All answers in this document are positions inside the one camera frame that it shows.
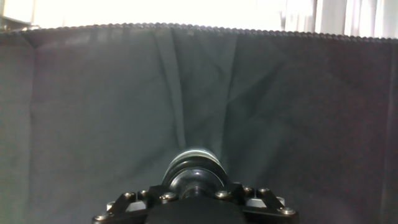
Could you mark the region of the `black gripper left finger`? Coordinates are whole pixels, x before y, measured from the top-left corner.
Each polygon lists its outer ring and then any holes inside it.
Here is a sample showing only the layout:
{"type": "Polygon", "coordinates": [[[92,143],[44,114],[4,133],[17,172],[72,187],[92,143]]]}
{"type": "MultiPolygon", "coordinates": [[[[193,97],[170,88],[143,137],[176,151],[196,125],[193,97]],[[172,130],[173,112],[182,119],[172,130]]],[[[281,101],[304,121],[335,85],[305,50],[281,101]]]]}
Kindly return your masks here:
{"type": "Polygon", "coordinates": [[[92,218],[92,224],[142,224],[156,206],[174,202],[179,195],[164,185],[125,192],[106,205],[106,211],[92,218]]]}

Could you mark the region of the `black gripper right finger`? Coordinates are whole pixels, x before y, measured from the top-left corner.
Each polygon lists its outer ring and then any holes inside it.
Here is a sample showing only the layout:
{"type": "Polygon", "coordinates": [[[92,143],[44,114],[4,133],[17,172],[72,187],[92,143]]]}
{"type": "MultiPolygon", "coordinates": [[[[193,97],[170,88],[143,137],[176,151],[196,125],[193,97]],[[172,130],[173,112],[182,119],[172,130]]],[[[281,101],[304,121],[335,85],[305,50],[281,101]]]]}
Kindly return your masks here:
{"type": "Polygon", "coordinates": [[[227,184],[213,194],[213,198],[238,209],[244,223],[299,224],[299,212],[286,207],[268,188],[252,188],[239,183],[227,184]]]}

